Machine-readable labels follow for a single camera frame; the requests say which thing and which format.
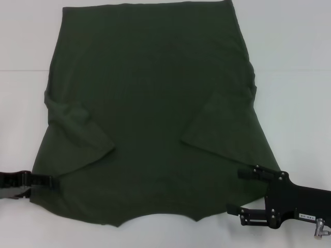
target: white table surface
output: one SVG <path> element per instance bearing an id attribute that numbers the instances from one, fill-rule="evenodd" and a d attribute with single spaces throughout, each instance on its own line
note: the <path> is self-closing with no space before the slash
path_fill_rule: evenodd
<path id="1" fill-rule="evenodd" d="M 32 169 L 47 127 L 43 91 L 62 7 L 124 2 L 0 0 L 1 172 Z M 233 2 L 257 75 L 255 109 L 279 165 L 294 183 L 331 190 L 331 1 Z M 62 218 L 25 199 L 0 200 L 1 247 L 330 247 L 331 237 L 314 240 L 314 229 L 295 220 L 278 230 L 242 227 L 225 213 L 197 223 L 157 214 L 116 228 Z"/>

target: white label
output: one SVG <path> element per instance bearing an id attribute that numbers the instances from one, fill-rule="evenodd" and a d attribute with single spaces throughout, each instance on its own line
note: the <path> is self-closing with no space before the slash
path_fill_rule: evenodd
<path id="1" fill-rule="evenodd" d="M 307 215 L 307 214 L 299 214 L 299 218 L 303 218 L 303 219 L 307 219 L 307 220 L 311 220 L 311 221 L 315 221 L 316 217 L 315 216 L 311 216 L 311 215 Z"/>

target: clothing item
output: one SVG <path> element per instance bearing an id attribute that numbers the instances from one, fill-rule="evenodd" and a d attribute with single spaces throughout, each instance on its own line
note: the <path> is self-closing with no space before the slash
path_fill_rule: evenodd
<path id="1" fill-rule="evenodd" d="M 64 8 L 31 202 L 81 221 L 196 221 L 264 195 L 279 169 L 253 109 L 254 71 L 230 0 Z"/>

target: black plastic part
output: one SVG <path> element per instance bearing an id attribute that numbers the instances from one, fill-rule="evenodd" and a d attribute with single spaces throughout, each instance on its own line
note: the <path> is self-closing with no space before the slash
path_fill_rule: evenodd
<path id="1" fill-rule="evenodd" d="M 331 191 L 295 185 L 287 172 L 276 172 L 260 166 L 250 166 L 248 171 L 238 171 L 242 179 L 255 179 L 268 183 L 265 210 L 250 210 L 227 205 L 228 214 L 240 215 L 242 225 L 269 226 L 277 229 L 288 219 L 316 223 L 324 219 L 331 227 Z"/>
<path id="2" fill-rule="evenodd" d="M 0 173 L 1 198 L 29 198 L 31 188 L 55 189 L 55 180 L 51 176 L 36 175 L 23 170 L 16 173 Z"/>

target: silver metal knob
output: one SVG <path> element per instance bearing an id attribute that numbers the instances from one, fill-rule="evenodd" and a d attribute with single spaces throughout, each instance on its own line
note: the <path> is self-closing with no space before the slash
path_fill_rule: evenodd
<path id="1" fill-rule="evenodd" d="M 316 220 L 316 230 L 314 237 L 316 239 L 322 239 L 323 236 L 329 236 L 331 234 L 330 231 L 323 231 L 324 228 L 324 220 L 323 219 L 317 219 Z"/>

